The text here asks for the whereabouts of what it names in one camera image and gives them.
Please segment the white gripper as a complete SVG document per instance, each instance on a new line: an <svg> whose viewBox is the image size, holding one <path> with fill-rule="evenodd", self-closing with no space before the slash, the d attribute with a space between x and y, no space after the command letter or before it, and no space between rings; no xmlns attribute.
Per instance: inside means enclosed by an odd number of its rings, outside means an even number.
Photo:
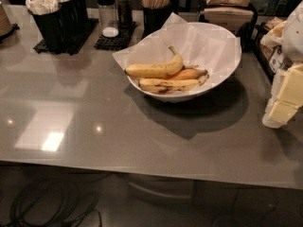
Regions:
<svg viewBox="0 0 303 227"><path fill-rule="evenodd" d="M282 45L283 54L292 62L303 61L303 1L287 18L264 35L260 43ZM286 125L303 106L303 64L287 70L278 69L274 76L271 98L265 108L262 124L278 129Z"/></svg>

